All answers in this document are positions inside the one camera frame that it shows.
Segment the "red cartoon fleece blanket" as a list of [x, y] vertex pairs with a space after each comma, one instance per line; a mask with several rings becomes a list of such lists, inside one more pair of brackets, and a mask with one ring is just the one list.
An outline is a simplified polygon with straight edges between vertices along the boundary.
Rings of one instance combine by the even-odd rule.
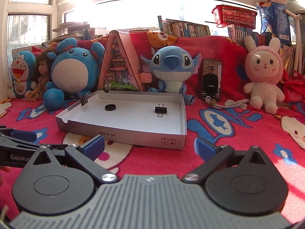
[[[138, 56], [152, 57], [165, 43], [152, 43], [148, 33], [130, 35]], [[246, 48], [222, 36], [203, 38], [178, 38], [170, 40], [187, 50], [192, 56], [201, 53], [202, 60], [218, 60], [222, 63], [221, 103], [228, 104], [246, 99], [243, 86], [248, 82], [241, 74], [248, 54]], [[288, 183], [289, 194], [282, 214], [292, 223], [304, 218], [304, 103], [293, 105], [293, 109], [279, 107], [276, 115], [256, 110], [250, 105], [241, 108], [213, 110], [200, 100], [201, 75], [186, 81], [187, 93], [196, 95], [195, 103], [186, 106], [187, 137], [183, 150], [151, 148], [106, 141], [105, 151], [96, 160], [98, 164], [117, 173], [125, 174], [177, 174], [182, 176], [203, 163], [195, 153], [196, 137], [206, 138], [216, 145], [230, 145], [236, 150], [247, 150], [259, 146]], [[45, 110], [42, 102], [11, 101], [11, 106], [1, 118], [1, 124], [17, 130], [35, 131], [38, 143], [85, 143], [90, 137], [60, 131], [55, 116], [61, 112]], [[11, 188], [21, 169], [11, 168], [10, 173], [1, 172], [1, 209], [8, 205], [9, 219], [19, 214], [11, 194]]]

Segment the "black round cap far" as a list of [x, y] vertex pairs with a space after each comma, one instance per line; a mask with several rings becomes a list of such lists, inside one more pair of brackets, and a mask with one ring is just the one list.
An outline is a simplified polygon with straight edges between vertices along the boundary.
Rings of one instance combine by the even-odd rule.
[[104, 106], [106, 111], [114, 111], [116, 109], [116, 105], [115, 104], [107, 104]]

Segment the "black binder clip on edge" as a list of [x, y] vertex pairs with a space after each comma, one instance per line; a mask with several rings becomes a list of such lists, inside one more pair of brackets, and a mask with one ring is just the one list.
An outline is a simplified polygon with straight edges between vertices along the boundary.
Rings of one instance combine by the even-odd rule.
[[89, 93], [83, 94], [82, 92], [78, 92], [78, 98], [81, 102], [81, 105], [84, 106], [88, 102]]

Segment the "Doraemon plush toy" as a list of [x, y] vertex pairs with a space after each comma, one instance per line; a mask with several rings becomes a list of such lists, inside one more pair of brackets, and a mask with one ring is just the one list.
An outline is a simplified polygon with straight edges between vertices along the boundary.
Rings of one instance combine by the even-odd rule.
[[35, 55], [30, 51], [20, 51], [10, 65], [11, 80], [7, 81], [9, 98], [24, 98], [25, 93], [37, 87], [35, 74]]

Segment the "white cardboard box tray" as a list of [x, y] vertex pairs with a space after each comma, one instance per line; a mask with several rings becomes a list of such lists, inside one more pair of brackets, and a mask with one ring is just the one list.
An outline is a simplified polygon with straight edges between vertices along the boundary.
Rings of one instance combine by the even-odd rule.
[[[168, 108], [163, 117], [155, 113], [158, 103]], [[107, 104], [116, 109], [106, 111]], [[56, 122], [64, 131], [147, 147], [182, 150], [187, 137], [184, 99], [173, 93], [98, 90], [84, 106], [78, 101], [57, 114]]]

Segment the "black binder clip in tray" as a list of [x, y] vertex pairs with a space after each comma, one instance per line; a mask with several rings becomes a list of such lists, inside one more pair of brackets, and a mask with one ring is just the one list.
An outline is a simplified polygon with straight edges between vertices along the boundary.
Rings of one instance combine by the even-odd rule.
[[163, 117], [168, 111], [168, 108], [164, 106], [164, 103], [158, 103], [158, 106], [155, 107], [155, 113], [157, 117]]

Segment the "brown haired doll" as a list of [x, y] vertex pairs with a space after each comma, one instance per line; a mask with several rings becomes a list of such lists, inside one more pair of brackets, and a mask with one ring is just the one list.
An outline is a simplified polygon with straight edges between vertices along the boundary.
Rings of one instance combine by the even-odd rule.
[[48, 55], [55, 55], [52, 49], [44, 50], [36, 57], [34, 81], [37, 82], [37, 87], [25, 93], [25, 100], [37, 101], [42, 100], [45, 91], [47, 90], [46, 84], [51, 81], [51, 67], [53, 59]]

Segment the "blue round mouse plush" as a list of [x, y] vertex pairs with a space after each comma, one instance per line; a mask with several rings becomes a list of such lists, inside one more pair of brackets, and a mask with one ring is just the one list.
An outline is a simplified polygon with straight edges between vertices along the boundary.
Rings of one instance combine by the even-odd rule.
[[99, 42], [92, 43], [90, 49], [77, 46], [75, 38], [67, 38], [55, 48], [52, 58], [51, 81], [46, 84], [43, 105], [46, 110], [58, 110], [64, 106], [67, 96], [78, 98], [78, 92], [91, 94], [96, 86], [102, 60], [104, 46]]

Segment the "black smartphone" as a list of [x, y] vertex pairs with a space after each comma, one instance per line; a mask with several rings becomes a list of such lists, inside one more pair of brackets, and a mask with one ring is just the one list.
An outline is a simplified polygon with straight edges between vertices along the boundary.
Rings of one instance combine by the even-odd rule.
[[201, 86], [201, 98], [206, 97], [220, 100], [221, 96], [222, 63], [216, 60], [204, 60]]

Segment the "pink triangular diorama house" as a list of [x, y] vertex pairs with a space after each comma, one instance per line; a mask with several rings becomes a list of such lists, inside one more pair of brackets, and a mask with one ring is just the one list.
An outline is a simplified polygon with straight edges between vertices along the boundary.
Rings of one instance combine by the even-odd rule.
[[146, 92], [151, 81], [144, 74], [129, 33], [113, 30], [108, 35], [99, 78], [99, 90]]

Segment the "blue Stitch plush toy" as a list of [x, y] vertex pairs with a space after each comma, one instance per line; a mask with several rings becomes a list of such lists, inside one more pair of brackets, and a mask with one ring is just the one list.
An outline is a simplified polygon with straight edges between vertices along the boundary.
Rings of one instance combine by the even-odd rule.
[[149, 60], [140, 56], [143, 70], [149, 71], [158, 81], [158, 88], [149, 87], [149, 92], [178, 93], [182, 94], [186, 105], [195, 102], [194, 95], [187, 95], [185, 81], [198, 73], [202, 61], [202, 55], [195, 57], [183, 48], [167, 46], [159, 49]]

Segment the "pink bunny plush toy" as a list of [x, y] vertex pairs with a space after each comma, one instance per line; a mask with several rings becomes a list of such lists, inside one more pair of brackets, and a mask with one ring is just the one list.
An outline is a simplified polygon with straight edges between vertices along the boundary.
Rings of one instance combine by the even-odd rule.
[[250, 105], [264, 108], [268, 114], [276, 114], [277, 102], [284, 100], [284, 93], [277, 84], [283, 76], [283, 62], [279, 55], [280, 41], [272, 38], [268, 46], [256, 46], [251, 36], [244, 38], [248, 50], [245, 71], [250, 82], [243, 90], [250, 95]]

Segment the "row of books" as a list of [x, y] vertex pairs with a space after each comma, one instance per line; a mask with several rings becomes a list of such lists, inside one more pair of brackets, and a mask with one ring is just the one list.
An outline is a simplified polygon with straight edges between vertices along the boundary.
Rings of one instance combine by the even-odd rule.
[[175, 37], [206, 37], [210, 36], [209, 26], [188, 21], [162, 19], [158, 16], [161, 32]]

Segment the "red plastic basket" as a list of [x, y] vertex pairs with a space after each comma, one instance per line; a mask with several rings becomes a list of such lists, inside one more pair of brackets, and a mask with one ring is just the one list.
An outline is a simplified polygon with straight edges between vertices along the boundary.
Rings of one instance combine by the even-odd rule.
[[255, 29], [257, 12], [229, 5], [217, 5], [211, 12], [217, 27], [237, 25]]

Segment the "blue paper bag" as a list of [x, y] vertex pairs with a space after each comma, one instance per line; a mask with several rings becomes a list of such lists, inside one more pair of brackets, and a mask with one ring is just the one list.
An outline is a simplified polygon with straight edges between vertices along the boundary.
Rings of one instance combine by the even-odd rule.
[[266, 31], [280, 40], [282, 44], [291, 45], [290, 23], [288, 15], [284, 12], [286, 6], [268, 0], [266, 3], [257, 3], [256, 9], [261, 21], [260, 33]]

